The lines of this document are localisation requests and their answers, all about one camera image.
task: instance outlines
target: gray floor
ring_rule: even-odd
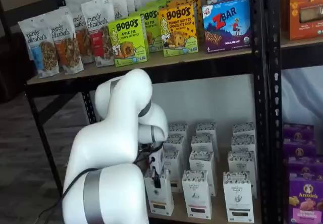
[[[51,99],[38,98],[36,105],[42,109]],[[78,96],[45,124],[62,181],[74,136],[85,125]],[[0,223],[33,224],[43,209],[55,203],[58,193],[23,94],[0,105],[0,136]],[[50,224],[59,223],[63,223],[60,209]]]

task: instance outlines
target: purple annie's box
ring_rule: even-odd
[[[284,139],[284,158],[288,157],[315,157],[315,141]]]
[[[289,157],[288,171],[323,174],[323,157]]]
[[[313,140],[314,126],[284,123],[283,138]]]
[[[318,224],[322,222],[323,176],[290,173],[289,224]]]

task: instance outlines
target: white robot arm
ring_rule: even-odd
[[[158,146],[168,137],[165,113],[151,96],[151,80],[140,69],[98,87],[95,105],[104,120],[84,127],[75,137],[64,191],[82,171],[99,170],[83,175],[67,193],[65,224],[148,223],[143,175],[131,163],[138,141]]]

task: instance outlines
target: cartoon child on box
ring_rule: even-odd
[[[119,55],[120,52],[120,42],[118,39],[118,34],[115,29],[111,31],[111,43],[112,43],[112,50],[115,55]]]
[[[234,20],[234,23],[231,25],[231,26],[233,26],[232,30],[236,32],[236,36],[239,36],[239,33],[240,33],[240,28],[239,27],[241,27],[241,26],[239,26],[238,22],[239,22],[239,19],[236,18]]]
[[[168,29],[167,20],[162,17],[160,20],[160,28],[161,28],[161,39],[164,41],[164,44],[167,42],[167,39],[170,38],[170,31]]]

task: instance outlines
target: orange snack box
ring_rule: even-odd
[[[290,0],[290,39],[323,35],[323,0]]]
[[[196,2],[158,11],[164,56],[198,52]]]
[[[197,12],[197,38],[200,41],[204,40],[204,27],[203,27],[203,16],[202,16],[202,7],[201,0],[172,0],[167,3],[168,7],[176,7],[178,5],[184,5],[186,3],[195,2],[196,3],[196,12]]]

